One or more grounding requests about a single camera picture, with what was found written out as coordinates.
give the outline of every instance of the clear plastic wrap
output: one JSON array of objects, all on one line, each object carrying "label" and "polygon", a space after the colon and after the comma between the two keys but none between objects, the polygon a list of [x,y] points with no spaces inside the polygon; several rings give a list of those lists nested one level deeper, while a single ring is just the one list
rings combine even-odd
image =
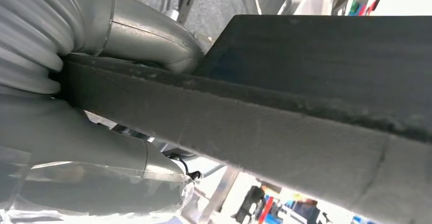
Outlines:
[{"label": "clear plastic wrap", "polygon": [[186,175],[30,157],[0,147],[1,223],[160,223],[194,191]]}]

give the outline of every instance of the black cable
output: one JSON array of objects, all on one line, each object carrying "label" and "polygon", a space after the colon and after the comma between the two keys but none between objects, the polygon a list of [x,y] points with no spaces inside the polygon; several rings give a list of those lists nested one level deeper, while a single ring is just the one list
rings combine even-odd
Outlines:
[{"label": "black cable", "polygon": [[174,160],[175,160],[175,158],[177,158],[177,160],[180,161],[184,165],[184,171],[186,171],[186,175],[188,175],[190,178],[192,178],[192,180],[195,180],[195,179],[201,177],[202,174],[199,171],[189,172],[189,168],[187,167],[186,162],[184,162],[184,160],[180,157],[180,155],[171,154],[170,156],[168,156],[168,158],[174,159]]},{"label": "black cable", "polygon": [[186,171],[186,175],[188,175],[189,174],[189,168],[187,167],[186,162],[184,162],[184,160],[182,158],[180,158],[179,156],[177,156],[177,157],[178,157],[178,161],[180,161],[184,165],[184,170]]}]

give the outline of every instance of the black object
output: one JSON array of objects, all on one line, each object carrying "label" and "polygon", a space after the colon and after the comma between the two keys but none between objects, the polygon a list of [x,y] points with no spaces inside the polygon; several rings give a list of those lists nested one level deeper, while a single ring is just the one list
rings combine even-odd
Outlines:
[{"label": "black object", "polygon": [[430,203],[405,193],[428,179],[431,20],[236,16],[192,76],[70,55],[59,80],[82,109],[397,222],[374,192]]},{"label": "black object", "polygon": [[[234,216],[235,221],[238,223],[243,223],[246,216],[252,217],[253,213],[249,212],[249,210],[252,207],[252,204],[257,204],[257,209],[258,207],[261,206],[263,207],[265,205],[264,195],[265,193],[260,187],[252,186],[251,189],[249,189],[248,193],[246,194],[243,203],[241,204],[239,210],[237,211],[237,214]],[[258,203],[261,201],[263,201],[264,204],[260,206],[258,205]]]}]

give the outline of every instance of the metal bar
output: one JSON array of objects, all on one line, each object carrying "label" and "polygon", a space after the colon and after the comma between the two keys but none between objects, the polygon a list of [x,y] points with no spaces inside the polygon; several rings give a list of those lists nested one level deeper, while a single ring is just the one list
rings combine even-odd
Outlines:
[{"label": "metal bar", "polygon": [[207,224],[210,221],[210,217],[213,212],[216,211],[226,199],[232,185],[235,182],[235,179],[237,179],[238,172],[239,171],[237,169],[232,167],[228,167],[226,169],[221,181],[219,182],[219,185],[216,188],[216,191],[214,191],[210,201],[208,202],[208,205],[205,207],[200,218],[198,219],[197,224]]}]

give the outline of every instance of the red object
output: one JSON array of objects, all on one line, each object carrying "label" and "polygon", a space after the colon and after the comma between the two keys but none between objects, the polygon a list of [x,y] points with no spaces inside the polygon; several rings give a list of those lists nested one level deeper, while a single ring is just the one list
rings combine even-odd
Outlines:
[{"label": "red object", "polygon": [[264,209],[262,210],[262,213],[259,216],[258,224],[262,224],[264,222],[265,217],[268,215],[270,209],[272,208],[272,204],[273,204],[273,197],[268,197],[267,203],[265,203]]},{"label": "red object", "polygon": [[366,5],[363,5],[359,11],[359,16],[366,15]]}]

